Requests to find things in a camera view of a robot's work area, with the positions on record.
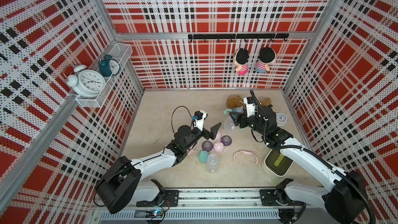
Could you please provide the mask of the clear baby bottle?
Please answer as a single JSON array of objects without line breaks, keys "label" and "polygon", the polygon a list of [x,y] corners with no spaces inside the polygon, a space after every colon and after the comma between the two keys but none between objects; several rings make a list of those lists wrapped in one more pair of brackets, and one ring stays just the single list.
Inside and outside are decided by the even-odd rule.
[{"label": "clear baby bottle", "polygon": [[235,125],[235,123],[231,117],[226,118],[226,120],[223,123],[223,126],[226,131],[234,131],[234,130],[239,129],[239,126]]},{"label": "clear baby bottle", "polygon": [[215,173],[219,169],[219,159],[216,154],[210,154],[206,161],[207,169],[210,173]]}]

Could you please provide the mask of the pink bottle handle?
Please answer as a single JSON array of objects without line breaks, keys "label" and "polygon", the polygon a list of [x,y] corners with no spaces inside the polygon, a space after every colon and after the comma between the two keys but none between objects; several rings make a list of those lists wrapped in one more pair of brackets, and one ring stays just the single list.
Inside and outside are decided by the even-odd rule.
[{"label": "pink bottle handle", "polygon": [[237,161],[237,157],[240,155],[245,156],[245,158],[253,157],[254,165],[257,165],[259,163],[258,157],[253,152],[246,151],[246,150],[239,150],[239,151],[235,152],[233,155],[233,160]]}]

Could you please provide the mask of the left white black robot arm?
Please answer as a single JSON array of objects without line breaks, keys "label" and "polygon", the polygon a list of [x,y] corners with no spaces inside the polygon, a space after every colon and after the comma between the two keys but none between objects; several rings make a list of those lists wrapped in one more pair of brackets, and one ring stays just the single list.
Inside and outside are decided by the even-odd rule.
[{"label": "left white black robot arm", "polygon": [[182,125],[174,139],[160,152],[140,159],[118,158],[96,183],[95,193],[111,214],[120,212],[131,202],[147,201],[151,205],[160,205],[165,198],[164,187],[155,179],[144,179],[180,164],[201,138],[214,140],[221,126],[222,123],[218,123],[208,131]]}]

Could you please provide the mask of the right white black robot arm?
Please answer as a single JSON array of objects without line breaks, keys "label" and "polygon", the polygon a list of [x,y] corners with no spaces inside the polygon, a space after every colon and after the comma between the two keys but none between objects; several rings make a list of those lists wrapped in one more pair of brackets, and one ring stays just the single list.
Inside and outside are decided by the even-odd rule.
[{"label": "right white black robot arm", "polygon": [[363,176],[356,171],[347,172],[307,149],[277,125],[276,113],[270,107],[255,112],[230,112],[229,115],[235,126],[260,133],[268,148],[280,152],[321,183],[320,187],[315,187],[288,180],[283,191],[291,201],[322,208],[340,224],[353,224],[363,211],[368,212],[370,224],[376,222]]}]

